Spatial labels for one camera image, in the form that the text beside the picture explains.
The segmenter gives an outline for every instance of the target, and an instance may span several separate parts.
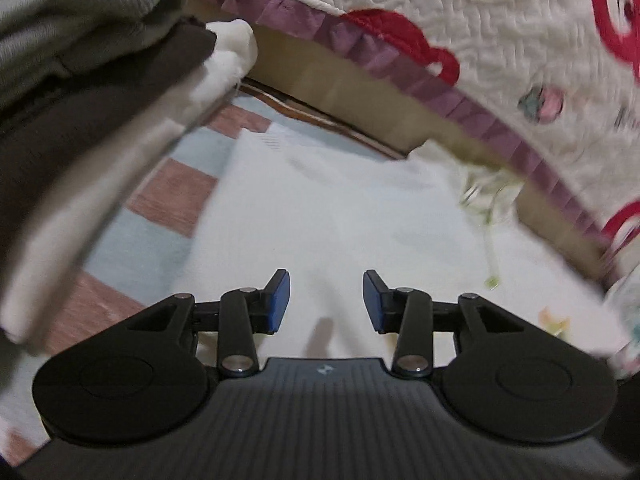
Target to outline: white cloth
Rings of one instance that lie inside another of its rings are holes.
[[[265,140],[274,145],[273,136]],[[420,288],[438,301],[472,290],[533,323],[548,306],[571,317],[570,342],[588,351],[616,351],[628,341],[597,291],[508,219],[492,229],[501,284],[486,289],[482,230],[458,205],[452,159],[382,163],[295,146],[286,136],[275,144],[278,151],[242,133],[175,287],[211,301],[233,288],[263,286],[277,268],[289,270],[289,307],[280,331],[260,338],[261,361],[389,361],[392,340],[373,331],[362,301],[367,269],[392,288]],[[453,358],[450,340],[436,338],[437,365]]]
[[[12,341],[25,342],[43,328],[72,264],[123,193],[254,65],[257,49],[247,23],[207,28],[218,38],[203,66],[69,167],[28,219],[0,303],[0,327]]]

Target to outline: pink tile pattern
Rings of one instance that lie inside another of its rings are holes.
[[[150,222],[191,238],[217,180],[172,158],[160,167],[127,208]]]
[[[11,428],[5,436],[2,456],[11,466],[18,466],[28,459],[36,447],[24,438],[15,428]]]
[[[207,126],[220,134],[237,139],[243,128],[257,134],[263,134],[270,124],[271,121],[265,117],[235,105],[228,105],[222,108]]]
[[[55,355],[142,310],[142,305],[81,271],[49,333],[45,348]]]

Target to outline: white quilted fabric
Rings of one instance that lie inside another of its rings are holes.
[[[404,14],[431,46],[455,54],[457,86],[538,150],[602,224],[640,197],[638,87],[631,65],[602,43],[591,0],[300,1],[331,14]],[[625,0],[608,2],[614,26],[628,30]],[[518,108],[535,86],[563,95],[560,115],[548,124]]]

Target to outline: red embroidered pattern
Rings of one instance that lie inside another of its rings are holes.
[[[625,3],[623,10],[631,29],[625,35],[613,27],[607,0],[591,0],[591,3],[600,39],[616,58],[631,63],[636,81],[640,82],[640,0]]]
[[[610,240],[613,240],[624,223],[634,217],[638,217],[640,219],[640,200],[636,200],[635,202],[625,205],[620,211],[613,215],[602,229],[602,232],[606,234]],[[640,235],[640,227],[632,229],[622,241],[618,250],[629,245],[638,235]]]
[[[364,9],[351,10],[343,17],[392,44],[418,64],[440,63],[442,70],[438,77],[451,86],[458,81],[460,63],[456,57],[449,50],[429,45],[422,31],[402,14],[384,9]]]

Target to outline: purple ruffled trim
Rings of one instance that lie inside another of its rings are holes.
[[[516,132],[460,90],[448,86],[394,46],[354,23],[297,0],[207,0],[240,18],[274,28],[301,40],[311,40],[353,61],[373,77],[389,81],[418,99],[440,117],[499,153],[538,184],[581,232],[604,246],[604,237],[590,213],[562,183],[559,175]]]

